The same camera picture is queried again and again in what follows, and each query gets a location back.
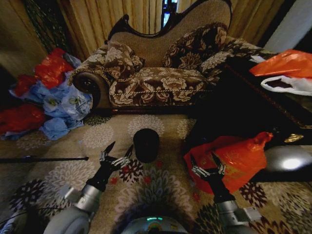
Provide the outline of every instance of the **black cable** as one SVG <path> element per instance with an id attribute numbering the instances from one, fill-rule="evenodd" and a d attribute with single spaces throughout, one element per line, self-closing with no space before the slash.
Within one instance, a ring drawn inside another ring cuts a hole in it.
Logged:
<path id="1" fill-rule="evenodd" d="M 44 208 L 35 209 L 35 210 L 36 210 L 36 211 L 39 211 L 39 210 L 46 210 L 46 209 L 51 209 L 51 210 L 63 210 L 63 208 L 56 208 L 56 207 L 44 207 Z M 1 226 L 3 223 L 6 223 L 7 221 L 9 221 L 10 219 L 15 218 L 15 217 L 20 216 L 20 215 L 24 215 L 24 214 L 26 214 L 26 213 L 28 213 L 28 212 L 26 211 L 26 212 L 24 212 L 24 213 L 20 213 L 20 214 L 17 214 L 17 215 L 15 215 L 15 216 L 13 216 L 13 217 L 8 218 L 8 219 L 6 219 L 6 220 L 0 222 L 0 226 Z"/>

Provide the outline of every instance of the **orange plastic bag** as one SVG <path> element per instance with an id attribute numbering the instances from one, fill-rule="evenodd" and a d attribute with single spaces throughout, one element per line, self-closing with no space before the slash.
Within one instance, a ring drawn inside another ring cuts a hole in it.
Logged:
<path id="1" fill-rule="evenodd" d="M 292 78 L 312 78 L 312 54 L 286 50 L 249 70 L 255 76 L 285 75 Z"/>
<path id="2" fill-rule="evenodd" d="M 243 140 L 235 136 L 220 136 L 215 141 L 192 148 L 185 156 L 189 173 L 196 186 L 204 192 L 212 194 L 208 182 L 200 179 L 192 172 L 191 154 L 198 166 L 203 169 L 215 168 L 216 164 L 211 156 L 213 151 L 226 164 L 224 185 L 231 193 L 246 184 L 259 170 L 267 165 L 263 147 L 273 135 L 262 132 L 255 138 Z"/>

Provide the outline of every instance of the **curtain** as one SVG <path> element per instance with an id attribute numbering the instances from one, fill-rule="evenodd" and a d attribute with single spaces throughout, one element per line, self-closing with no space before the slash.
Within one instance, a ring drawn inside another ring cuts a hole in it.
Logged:
<path id="1" fill-rule="evenodd" d="M 58 4 L 80 59 L 100 47 L 125 14 L 138 32 L 154 34 L 160 30 L 162 0 L 58 0 Z"/>
<path id="2" fill-rule="evenodd" d="M 177 12 L 196 0 L 178 0 Z M 231 0 L 233 19 L 229 35 L 257 44 L 284 0 Z M 86 59 L 107 39 L 114 24 L 129 15 L 137 31 L 154 34 L 160 30 L 162 0 L 58 0 L 69 31 L 74 54 Z"/>
<path id="3" fill-rule="evenodd" d="M 177 12 L 196 0 L 178 0 Z M 231 0 L 233 18 L 229 36 L 257 45 L 284 0 Z"/>

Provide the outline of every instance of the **patterned carpet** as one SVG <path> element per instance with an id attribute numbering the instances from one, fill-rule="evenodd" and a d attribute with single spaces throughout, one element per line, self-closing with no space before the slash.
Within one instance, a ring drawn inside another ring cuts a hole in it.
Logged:
<path id="1" fill-rule="evenodd" d="M 57 141 L 33 132 L 15 142 L 0 142 L 1 157 L 90 157 L 88 161 L 0 165 L 1 220 L 31 206 L 70 206 L 57 196 L 65 183 L 81 189 L 98 169 L 101 150 L 116 141 L 110 155 L 121 157 L 136 131 L 151 128 L 160 136 L 157 160 L 143 164 L 132 156 L 127 167 L 111 176 L 90 233 L 120 233 L 130 220 L 143 215 L 174 217 L 194 234 L 223 233 L 213 196 L 195 187 L 183 162 L 183 142 L 194 123 L 184 115 L 92 116 L 85 120 L 85 126 Z M 248 183 L 234 196 L 241 207 L 259 208 L 262 219 L 249 226 L 260 234 L 312 233 L 312 190 L 308 183 Z M 39 210 L 44 221 L 57 212 Z"/>

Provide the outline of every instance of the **dark wooden table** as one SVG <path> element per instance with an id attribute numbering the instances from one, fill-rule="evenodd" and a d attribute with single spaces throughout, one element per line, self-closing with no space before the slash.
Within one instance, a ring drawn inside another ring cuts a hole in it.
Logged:
<path id="1" fill-rule="evenodd" d="M 265 149 L 312 145 L 312 99 L 265 90 L 260 85 L 265 77 L 249 72 L 254 65 L 245 59 L 228 61 L 216 91 L 198 107 L 197 122 L 187 138 L 188 149 L 218 136 L 254 137 L 262 131 L 274 134 Z M 253 180 L 311 181 L 311 171 L 311 165 L 296 172 L 262 170 Z"/>

